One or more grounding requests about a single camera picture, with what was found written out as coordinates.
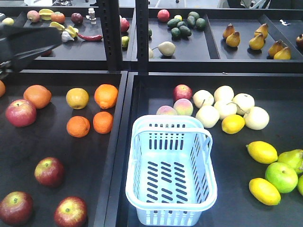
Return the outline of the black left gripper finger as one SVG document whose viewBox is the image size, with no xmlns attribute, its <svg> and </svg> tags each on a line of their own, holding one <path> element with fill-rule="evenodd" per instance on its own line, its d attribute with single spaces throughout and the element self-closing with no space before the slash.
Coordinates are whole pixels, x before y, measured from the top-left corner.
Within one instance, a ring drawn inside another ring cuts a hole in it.
<svg viewBox="0 0 303 227">
<path fill-rule="evenodd" d="M 0 26 L 0 71 L 19 72 L 35 58 L 62 44 L 53 27 Z"/>
</svg>

